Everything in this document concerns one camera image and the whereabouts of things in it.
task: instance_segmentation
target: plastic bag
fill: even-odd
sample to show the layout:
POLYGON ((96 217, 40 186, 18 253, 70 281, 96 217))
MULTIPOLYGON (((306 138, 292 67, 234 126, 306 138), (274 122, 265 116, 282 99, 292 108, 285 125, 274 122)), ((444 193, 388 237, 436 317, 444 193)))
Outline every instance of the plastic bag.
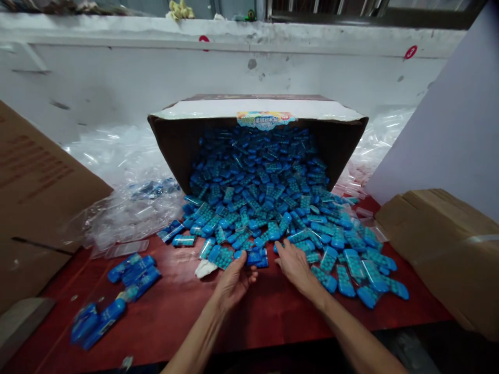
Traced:
POLYGON ((416 108, 383 113, 367 124, 352 157, 338 178, 333 193, 365 198, 367 181, 386 156, 416 108))
POLYGON ((152 235, 181 216, 183 192, 173 177, 151 129, 118 126, 84 133, 63 147, 114 187, 63 229, 68 242, 94 245, 96 257, 116 242, 152 235))

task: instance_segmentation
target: red table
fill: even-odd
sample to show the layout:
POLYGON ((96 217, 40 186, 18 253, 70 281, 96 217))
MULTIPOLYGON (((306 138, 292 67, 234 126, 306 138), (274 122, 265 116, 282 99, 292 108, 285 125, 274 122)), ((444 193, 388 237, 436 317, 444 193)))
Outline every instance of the red table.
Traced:
MULTIPOLYGON (((379 205, 367 198, 360 206, 377 211, 379 205)), ((89 260, 89 251, 80 250, 49 283, 44 297, 56 305, 34 334, 6 365, 4 372, 82 372, 120 367, 133 356, 133 365, 171 359, 212 294, 220 277, 217 271, 200 281, 194 276, 202 239, 194 248, 166 246, 156 235, 149 238, 145 252, 157 261, 163 277, 89 351, 69 344, 72 318, 89 301, 105 308, 124 287, 107 280, 107 272, 123 260, 89 260)), ((272 345, 330 338, 321 315, 284 278, 274 264, 269 244, 270 267, 260 270, 258 282, 233 311, 215 351, 229 352, 272 345)), ((392 329, 452 319, 435 299, 412 267, 389 244, 383 254, 392 257, 398 271, 392 278, 404 283, 409 301, 384 295, 371 311, 362 302, 334 295, 369 330, 392 329)))

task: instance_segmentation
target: brown cardboard box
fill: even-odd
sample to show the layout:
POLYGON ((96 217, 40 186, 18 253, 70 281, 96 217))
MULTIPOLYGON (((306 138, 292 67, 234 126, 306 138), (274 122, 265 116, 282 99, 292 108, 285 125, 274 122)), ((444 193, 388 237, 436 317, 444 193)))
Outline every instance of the brown cardboard box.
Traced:
POLYGON ((499 225, 437 189, 395 196, 376 220, 462 327, 499 341, 499 225))
POLYGON ((333 188, 359 142, 368 118, 320 95, 196 95, 148 117, 157 143, 186 194, 206 127, 237 126, 238 114, 251 111, 290 114, 315 134, 333 188))
POLYGON ((78 249, 62 225, 112 189, 0 101, 0 313, 36 296, 78 249))

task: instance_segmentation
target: finger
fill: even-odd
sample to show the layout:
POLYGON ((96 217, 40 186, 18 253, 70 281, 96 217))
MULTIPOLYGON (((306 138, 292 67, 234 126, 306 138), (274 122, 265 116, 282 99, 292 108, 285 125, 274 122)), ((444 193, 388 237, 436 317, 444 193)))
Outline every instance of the finger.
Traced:
POLYGON ((247 257, 248 254, 246 253, 246 251, 241 251, 241 256, 238 259, 232 261, 227 270, 230 269, 231 272, 239 273, 243 268, 244 264, 246 263, 247 257))
POLYGON ((291 242, 288 238, 284 239, 283 243, 284 243, 284 248, 286 248, 286 249, 291 248, 291 242))
POLYGON ((283 253, 284 248, 283 248, 282 244, 279 242, 274 242, 274 244, 275 244, 275 247, 277 248, 277 253, 280 256, 283 253))

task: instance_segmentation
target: blue packaging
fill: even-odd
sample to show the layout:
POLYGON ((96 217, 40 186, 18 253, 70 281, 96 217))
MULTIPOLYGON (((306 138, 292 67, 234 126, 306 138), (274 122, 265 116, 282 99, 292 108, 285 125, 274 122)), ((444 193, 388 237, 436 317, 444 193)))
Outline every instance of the blue packaging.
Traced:
POLYGON ((142 276, 148 268, 155 266, 156 261, 151 256, 145 256, 141 261, 138 261, 131 267, 129 267, 123 274, 122 281, 125 286, 129 286, 142 276))
POLYGON ((136 264, 137 262, 141 261, 142 257, 138 253, 134 253, 133 255, 130 255, 126 260, 123 262, 119 263, 117 266, 112 268, 109 273, 108 273, 108 279, 112 283, 118 282, 125 271, 129 269, 131 266, 136 264))
POLYGON ((186 227, 184 225, 182 225, 179 221, 175 220, 172 223, 170 223, 167 227, 165 227, 163 230, 159 231, 157 235, 166 244, 170 244, 175 235, 180 233, 185 228, 186 227))
POLYGON ((81 308, 73 320, 71 344, 80 344, 96 328, 99 321, 100 318, 95 303, 81 308))
POLYGON ((161 273, 156 267, 147 268, 134 284, 125 289, 127 300, 136 302, 160 277, 161 273))
POLYGON ((95 330, 85 339, 82 347, 88 351, 92 346, 106 333, 107 330, 116 322, 125 312, 126 302, 122 299, 116 299, 99 315, 99 323, 95 330))

